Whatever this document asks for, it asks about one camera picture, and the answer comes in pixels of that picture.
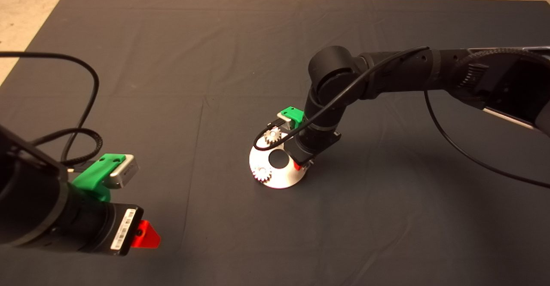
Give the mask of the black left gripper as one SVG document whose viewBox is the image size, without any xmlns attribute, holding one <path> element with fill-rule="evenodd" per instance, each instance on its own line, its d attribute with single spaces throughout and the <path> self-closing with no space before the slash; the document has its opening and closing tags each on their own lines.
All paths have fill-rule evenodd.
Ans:
<svg viewBox="0 0 550 286">
<path fill-rule="evenodd" d="M 107 220 L 94 242 L 94 253 L 126 256 L 130 248 L 157 249 L 161 237 L 137 204 L 107 204 Z"/>
</svg>

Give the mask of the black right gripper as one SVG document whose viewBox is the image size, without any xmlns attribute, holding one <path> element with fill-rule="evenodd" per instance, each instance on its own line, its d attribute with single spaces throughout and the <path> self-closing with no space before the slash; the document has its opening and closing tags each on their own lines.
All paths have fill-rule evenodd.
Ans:
<svg viewBox="0 0 550 286">
<path fill-rule="evenodd" d="M 294 169 L 301 169 L 301 166 L 338 142 L 341 136 L 336 130 L 303 130 L 285 141 L 284 151 L 293 160 Z"/>
</svg>

